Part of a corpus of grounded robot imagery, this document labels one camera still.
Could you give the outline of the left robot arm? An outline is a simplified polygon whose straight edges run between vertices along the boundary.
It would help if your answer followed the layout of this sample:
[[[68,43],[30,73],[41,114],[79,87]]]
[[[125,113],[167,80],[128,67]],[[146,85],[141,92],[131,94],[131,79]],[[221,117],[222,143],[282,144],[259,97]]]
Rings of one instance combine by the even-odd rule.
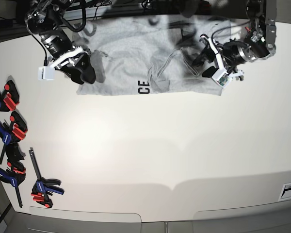
[[[193,66],[200,67],[205,62],[211,64],[202,72],[202,77],[211,78],[221,88],[233,79],[244,80],[244,72],[238,65],[266,60],[276,53],[276,1],[249,0],[246,3],[248,21],[243,23],[247,32],[243,39],[231,39],[219,43],[214,36],[226,28],[219,28],[211,36],[202,34],[204,43],[201,53],[194,59]]]

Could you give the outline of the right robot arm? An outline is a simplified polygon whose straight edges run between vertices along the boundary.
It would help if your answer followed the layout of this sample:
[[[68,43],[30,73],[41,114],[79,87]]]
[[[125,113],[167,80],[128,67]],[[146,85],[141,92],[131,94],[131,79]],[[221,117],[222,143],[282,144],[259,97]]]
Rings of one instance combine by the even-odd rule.
[[[50,81],[55,71],[64,73],[71,81],[78,84],[94,84],[96,73],[91,65],[89,49],[75,45],[62,26],[78,33],[86,25],[86,1],[80,1],[82,23],[79,27],[72,26],[64,14],[74,3],[73,0],[36,0],[25,16],[25,25],[31,35],[41,38],[46,56],[44,64],[38,69],[38,79]]]

